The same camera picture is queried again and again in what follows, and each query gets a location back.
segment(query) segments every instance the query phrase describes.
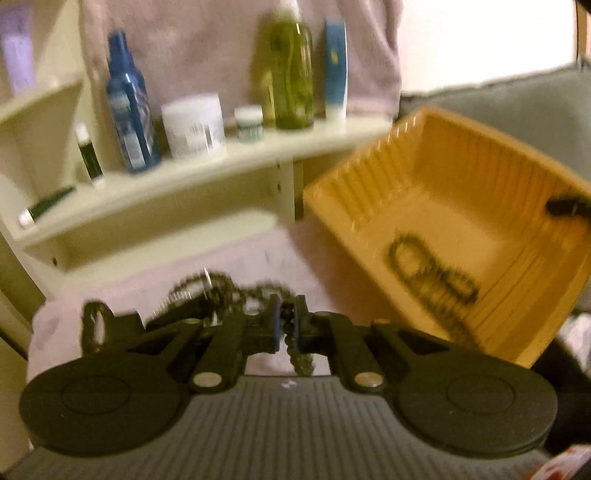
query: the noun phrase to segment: black chain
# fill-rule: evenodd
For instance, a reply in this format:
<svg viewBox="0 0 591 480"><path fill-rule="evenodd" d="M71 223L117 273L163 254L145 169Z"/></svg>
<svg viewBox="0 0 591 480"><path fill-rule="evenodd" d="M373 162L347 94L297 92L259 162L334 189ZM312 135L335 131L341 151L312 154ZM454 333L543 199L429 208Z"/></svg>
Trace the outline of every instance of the black chain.
<svg viewBox="0 0 591 480"><path fill-rule="evenodd" d="M457 305L476 303L480 290L476 282L460 269L444 267L423 240L413 234L397 237L390 247L389 258L392 269L442 323L452 340L478 349L478 342Z"/></svg>
<svg viewBox="0 0 591 480"><path fill-rule="evenodd" d="M227 312L245 312L251 308L262 312L267 308L272 294L277 294L281 298L281 320L285 333L285 344L290 362L294 367L295 373L301 377L311 377L314 374L313 356L302 354L296 347L294 338L294 303L293 294L288 289L279 284L259 283L252 287L239 288L229 275L221 272L209 272L198 275L192 275L185 278L179 284L175 285L169 292L169 295L163 305L154 312L154 316L161 314L169 308L174 308L179 302L187 301L187 295L192 285L202 285L202 291L206 287L217 287L221 292L219 302L215 307L215 313L218 317L223 317ZM256 307L249 307L249 303L255 303ZM202 319L206 324L215 323L213 319Z"/></svg>

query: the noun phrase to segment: gray platform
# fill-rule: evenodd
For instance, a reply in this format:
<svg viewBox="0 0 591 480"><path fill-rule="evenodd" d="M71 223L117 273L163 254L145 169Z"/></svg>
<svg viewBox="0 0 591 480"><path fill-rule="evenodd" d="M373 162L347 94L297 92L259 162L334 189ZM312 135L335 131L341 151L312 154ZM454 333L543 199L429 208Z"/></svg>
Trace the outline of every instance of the gray platform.
<svg viewBox="0 0 591 480"><path fill-rule="evenodd" d="M82 459L37 449L9 480L522 480L547 460L465 459L405 430L380 397L336 377L241 377L191 400L181 420L131 452Z"/></svg>

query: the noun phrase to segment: orange plastic container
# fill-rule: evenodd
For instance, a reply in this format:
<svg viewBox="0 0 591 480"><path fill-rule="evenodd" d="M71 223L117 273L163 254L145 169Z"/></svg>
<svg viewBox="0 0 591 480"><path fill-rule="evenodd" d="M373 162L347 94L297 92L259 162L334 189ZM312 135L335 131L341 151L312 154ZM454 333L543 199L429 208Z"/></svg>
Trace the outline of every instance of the orange plastic container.
<svg viewBox="0 0 591 480"><path fill-rule="evenodd" d="M591 222L545 211L551 197L573 193L591 198L591 184L497 130L424 108L304 198L409 325L463 343L392 267L392 243L405 235L478 285L475 302L446 300L475 345L530 367L591 273ZM396 262L412 271L415 260Z"/></svg>

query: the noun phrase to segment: toiletries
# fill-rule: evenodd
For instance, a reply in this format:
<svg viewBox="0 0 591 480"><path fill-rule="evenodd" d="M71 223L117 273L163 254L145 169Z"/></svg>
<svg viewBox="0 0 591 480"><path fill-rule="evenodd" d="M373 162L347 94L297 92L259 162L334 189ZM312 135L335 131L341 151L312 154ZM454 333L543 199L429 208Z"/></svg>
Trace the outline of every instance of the toiletries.
<svg viewBox="0 0 591 480"><path fill-rule="evenodd" d="M226 142L217 93L185 97L164 105L162 121L174 158L212 152Z"/></svg>
<svg viewBox="0 0 591 480"><path fill-rule="evenodd" d="M125 32L116 30L109 36L109 52L111 113L127 169L137 173L160 162L145 80L135 67Z"/></svg>
<svg viewBox="0 0 591 480"><path fill-rule="evenodd" d="M326 119L347 116L348 58L345 22L326 23Z"/></svg>
<svg viewBox="0 0 591 480"><path fill-rule="evenodd" d="M103 187L105 185L105 177L100 168L99 160L96 158L95 148L90 141L90 135L86 125L81 122L77 123L74 128L74 133L76 134L76 141L80 148L82 160L84 160L84 165L92 180L92 184L95 187Z"/></svg>
<svg viewBox="0 0 591 480"><path fill-rule="evenodd" d="M35 85L31 23L33 5L27 2L0 10L0 39L12 93Z"/></svg>
<svg viewBox="0 0 591 480"><path fill-rule="evenodd" d="M269 33L275 123L279 129L314 124L312 34L297 0L281 0Z"/></svg>
<svg viewBox="0 0 591 480"><path fill-rule="evenodd" d="M241 106L234 110L238 138L243 142L257 142L262 140L263 116L260 105Z"/></svg>
<svg viewBox="0 0 591 480"><path fill-rule="evenodd" d="M76 187L66 187L58 190L55 193L39 200L35 205L29 207L27 210L22 212L18 217L18 222L23 228L28 228L35 223L41 215L50 210L56 203L61 201L63 198L68 196L70 193L76 190Z"/></svg>

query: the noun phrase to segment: shelf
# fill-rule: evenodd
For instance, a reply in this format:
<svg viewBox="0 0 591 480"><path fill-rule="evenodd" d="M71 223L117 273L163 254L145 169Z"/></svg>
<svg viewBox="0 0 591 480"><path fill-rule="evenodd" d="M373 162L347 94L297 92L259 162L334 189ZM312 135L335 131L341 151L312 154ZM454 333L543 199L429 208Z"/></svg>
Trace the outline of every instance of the shelf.
<svg viewBox="0 0 591 480"><path fill-rule="evenodd" d="M75 73L57 77L19 93L0 105L0 124L15 118L19 113L25 112L43 100L82 85L82 82L82 74Z"/></svg>
<svg viewBox="0 0 591 480"><path fill-rule="evenodd" d="M75 290L85 284L99 286L143 270L171 264L213 248L263 233L281 223L272 199L208 222L197 223L160 235L132 248L113 252L99 260L68 270L63 289Z"/></svg>
<svg viewBox="0 0 591 480"><path fill-rule="evenodd" d="M265 139L258 143L229 138L226 146L214 154L164 160L157 168L134 176L123 171L105 173L106 186L102 190L90 183L79 184L75 193L30 229L21 229L17 219L6 223L21 248L31 247L146 200L294 158L355 148L387 133L391 125L383 116L353 117L341 124L319 119L305 131L265 131Z"/></svg>

